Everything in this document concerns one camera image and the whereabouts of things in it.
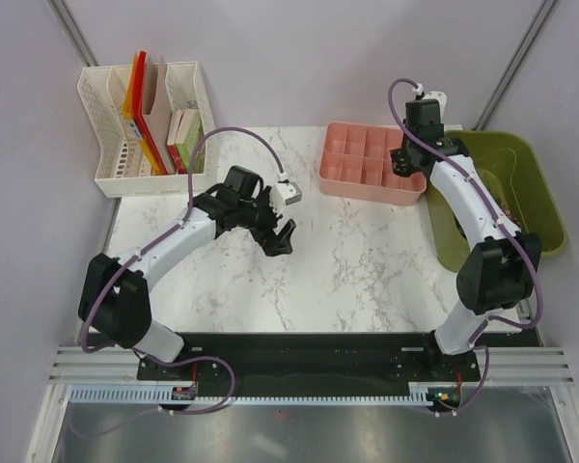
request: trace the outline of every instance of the pink tray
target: pink tray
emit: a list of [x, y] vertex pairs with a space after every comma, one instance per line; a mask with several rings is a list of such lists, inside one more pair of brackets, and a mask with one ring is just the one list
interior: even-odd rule
[[390, 150], [401, 145], [394, 128], [330, 123], [319, 165], [319, 189], [325, 195], [380, 203], [412, 205], [427, 189], [423, 174], [393, 174]]

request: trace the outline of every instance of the reflective floor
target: reflective floor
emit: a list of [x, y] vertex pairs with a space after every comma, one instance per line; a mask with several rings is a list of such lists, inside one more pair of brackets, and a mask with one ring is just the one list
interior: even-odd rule
[[[464, 395], [471, 394], [465, 390]], [[94, 433], [150, 408], [69, 407]], [[195, 417], [151, 414], [87, 442], [63, 429], [55, 462], [570, 462], [548, 391], [485, 390], [456, 418], [399, 407], [234, 406]]]

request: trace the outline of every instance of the white marble surface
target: white marble surface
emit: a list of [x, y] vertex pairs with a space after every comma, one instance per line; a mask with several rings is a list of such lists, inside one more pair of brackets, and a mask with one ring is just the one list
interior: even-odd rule
[[[424, 200], [402, 207], [324, 196], [318, 164], [325, 127], [255, 130], [303, 191], [302, 202], [287, 209], [297, 224], [293, 254], [267, 258], [247, 231], [226, 233], [156, 286], [155, 319], [195, 332], [424, 332], [439, 326], [457, 299], [455, 274], [437, 261]], [[243, 134], [220, 138], [219, 180], [234, 164], [266, 183], [275, 180], [275, 164], [259, 142]], [[109, 255], [139, 244], [186, 201], [123, 199]], [[497, 322], [489, 330], [513, 331]]]

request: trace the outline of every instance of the green bin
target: green bin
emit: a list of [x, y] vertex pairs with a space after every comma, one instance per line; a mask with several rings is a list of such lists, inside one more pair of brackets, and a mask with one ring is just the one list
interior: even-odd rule
[[[532, 147], [506, 132], [451, 130], [448, 137], [465, 143], [479, 177], [496, 202], [524, 232], [542, 241], [542, 256], [554, 256], [566, 244], [566, 232]], [[458, 272], [470, 254], [453, 211], [432, 185], [427, 189], [428, 215], [437, 259]]]

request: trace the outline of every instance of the white wall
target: white wall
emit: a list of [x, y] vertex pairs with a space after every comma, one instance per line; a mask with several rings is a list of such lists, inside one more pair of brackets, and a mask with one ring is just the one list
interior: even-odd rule
[[560, 2], [489, 129], [532, 144], [564, 219], [568, 246], [539, 271], [540, 331], [565, 349], [579, 387], [579, 0]]
[[109, 218], [81, 67], [44, 0], [0, 1], [0, 463], [23, 459]]
[[[540, 0], [66, 0], [102, 64], [198, 60], [218, 125], [391, 123], [388, 86], [476, 123]], [[409, 93], [399, 95], [399, 107]]]

